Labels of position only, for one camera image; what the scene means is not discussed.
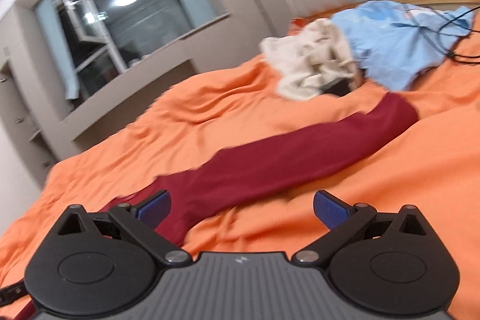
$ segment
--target folded maroon pants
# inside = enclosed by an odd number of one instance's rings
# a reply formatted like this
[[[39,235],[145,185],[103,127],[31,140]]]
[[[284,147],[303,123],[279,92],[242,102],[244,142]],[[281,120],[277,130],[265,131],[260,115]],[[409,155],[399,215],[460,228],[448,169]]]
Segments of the folded maroon pants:
[[[372,155],[418,121],[400,95],[387,93],[367,114],[312,125],[290,133],[220,150],[195,170],[159,176],[145,189],[112,200],[136,204],[168,190],[172,208],[155,231],[181,245],[200,221],[224,209],[269,197],[335,174]]]

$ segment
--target blue shirt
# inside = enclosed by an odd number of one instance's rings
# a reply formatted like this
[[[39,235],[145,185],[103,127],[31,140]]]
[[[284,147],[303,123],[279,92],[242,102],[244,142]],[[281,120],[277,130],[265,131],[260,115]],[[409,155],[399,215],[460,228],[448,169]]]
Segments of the blue shirt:
[[[370,1],[334,14],[332,21],[343,30],[366,76],[392,91],[402,91],[410,88],[419,73],[443,62],[445,53],[438,40],[443,48],[450,49],[459,37],[470,33],[473,13],[436,33],[447,21],[468,10],[463,6],[437,15],[411,4]],[[437,48],[425,39],[417,24]]]

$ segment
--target black cable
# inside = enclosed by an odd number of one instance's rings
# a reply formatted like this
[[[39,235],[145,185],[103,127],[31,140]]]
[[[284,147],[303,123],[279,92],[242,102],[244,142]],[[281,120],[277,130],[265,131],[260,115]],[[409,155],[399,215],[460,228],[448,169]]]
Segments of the black cable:
[[[413,15],[413,13],[411,12],[411,10],[407,9],[406,8],[406,5],[403,5],[403,8],[405,10],[405,12],[408,12],[410,14],[410,17],[411,17],[411,20],[415,23],[416,27],[418,28],[418,31],[419,33],[423,36],[423,38],[425,39],[425,41],[430,44],[430,46],[435,49],[435,51],[437,51],[438,53],[440,53],[441,55],[443,56],[446,56],[446,57],[449,57],[451,60],[457,62],[457,63],[462,63],[462,64],[480,64],[480,61],[478,62],[472,62],[472,61],[463,61],[463,60],[458,60],[457,57],[462,57],[462,58],[465,58],[465,59],[480,59],[480,55],[479,56],[468,56],[468,55],[461,55],[460,53],[456,53],[454,51],[452,51],[451,49],[448,49],[448,48],[445,48],[445,46],[443,45],[442,41],[441,41],[441,34],[442,34],[442,30],[445,29],[448,25],[450,24],[454,24],[455,26],[458,26],[460,28],[463,28],[467,31],[469,31],[470,33],[471,32],[475,32],[475,33],[480,33],[480,31],[476,31],[472,28],[465,28],[459,24],[456,24],[455,21],[459,20],[460,18],[466,16],[467,14],[469,13],[473,13],[475,10],[478,10],[480,9],[480,6],[478,7],[475,7],[457,17],[455,17],[454,19],[448,19],[444,14],[441,14],[441,13],[438,13],[436,10],[433,10],[437,15],[441,16],[444,20],[446,20],[447,22],[445,24],[443,24],[436,32],[436,38],[437,38],[437,44],[435,44],[433,42],[433,40],[428,37],[425,32],[423,31],[426,27],[423,27],[420,25],[420,23],[417,21],[417,19],[415,18],[415,16]]]

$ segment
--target silver screw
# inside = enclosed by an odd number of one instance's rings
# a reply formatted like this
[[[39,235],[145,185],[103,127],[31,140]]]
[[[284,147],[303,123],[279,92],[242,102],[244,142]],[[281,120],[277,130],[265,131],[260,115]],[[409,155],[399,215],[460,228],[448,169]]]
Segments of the silver screw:
[[[188,260],[189,254],[182,250],[174,250],[165,254],[165,259],[169,263],[183,263]]]
[[[319,258],[318,253],[312,250],[299,251],[295,257],[302,263],[313,263]]]

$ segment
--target orange bed sheet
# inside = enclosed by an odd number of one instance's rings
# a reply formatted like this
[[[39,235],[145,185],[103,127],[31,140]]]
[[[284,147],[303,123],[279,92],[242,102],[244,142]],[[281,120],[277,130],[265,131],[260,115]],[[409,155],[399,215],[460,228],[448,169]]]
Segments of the orange bed sheet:
[[[480,19],[475,25],[480,28]],[[479,53],[480,35],[464,39],[457,50]],[[342,98],[292,102],[275,94],[278,78],[260,56],[239,68],[194,76],[118,134],[56,165],[40,199],[0,239],[2,286],[23,277],[68,205],[99,210],[114,197],[141,190],[156,175],[198,167],[221,148],[366,112],[386,93],[367,82]],[[326,232],[312,208],[320,188],[379,211],[416,204],[460,268],[451,313],[459,320],[480,318],[480,66],[448,60],[402,94],[421,120],[378,153],[330,178],[209,218],[189,232],[185,249],[291,255]],[[1,308],[0,315],[14,317],[26,302]]]

